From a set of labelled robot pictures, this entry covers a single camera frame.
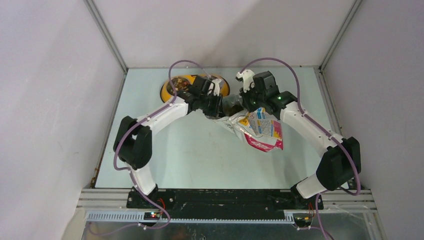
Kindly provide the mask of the yellow double pet bowl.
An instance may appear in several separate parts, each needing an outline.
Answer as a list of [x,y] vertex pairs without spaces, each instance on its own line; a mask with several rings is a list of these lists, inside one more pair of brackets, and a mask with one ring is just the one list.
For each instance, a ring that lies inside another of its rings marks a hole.
[[[197,74],[186,74],[186,75],[176,75],[171,78],[176,91],[187,91],[188,87],[194,82]],[[219,83],[220,93],[225,97],[231,93],[229,83],[220,75],[212,74],[210,76],[211,80],[221,79]],[[159,91],[159,97],[163,103],[169,101],[174,96],[174,90],[171,87],[169,80],[166,80],[161,86]]]

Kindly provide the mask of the pet food bag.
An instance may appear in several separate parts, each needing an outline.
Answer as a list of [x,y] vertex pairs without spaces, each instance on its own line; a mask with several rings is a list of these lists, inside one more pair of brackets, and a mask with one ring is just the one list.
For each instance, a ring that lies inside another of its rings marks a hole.
[[252,112],[243,108],[242,111],[229,116],[228,110],[234,105],[242,106],[241,96],[235,94],[225,96],[222,100],[224,116],[208,119],[262,152],[284,149],[283,128],[275,116],[268,114],[262,107]]

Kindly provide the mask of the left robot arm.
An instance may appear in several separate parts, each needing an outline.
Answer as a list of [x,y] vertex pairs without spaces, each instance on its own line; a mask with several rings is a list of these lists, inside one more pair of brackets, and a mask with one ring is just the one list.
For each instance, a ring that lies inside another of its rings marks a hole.
[[174,95],[155,111],[121,120],[113,145],[113,166],[118,171],[129,172],[134,187],[140,192],[138,201],[145,208],[153,208],[158,202],[157,183],[149,166],[153,137],[172,122],[196,110],[208,117],[221,116],[222,83],[221,78],[196,75],[185,88],[174,88]]

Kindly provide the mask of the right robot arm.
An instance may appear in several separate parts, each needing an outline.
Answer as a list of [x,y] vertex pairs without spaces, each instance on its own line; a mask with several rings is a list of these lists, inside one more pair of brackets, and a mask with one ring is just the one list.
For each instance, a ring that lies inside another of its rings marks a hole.
[[321,160],[311,176],[292,188],[291,204],[304,209],[311,197],[324,191],[334,191],[361,172],[360,144],[354,137],[344,138],[325,129],[302,108],[291,92],[281,92],[274,75],[269,72],[255,74],[247,69],[236,74],[243,83],[240,89],[242,104],[252,112],[258,109],[273,115],[289,125],[316,150]]

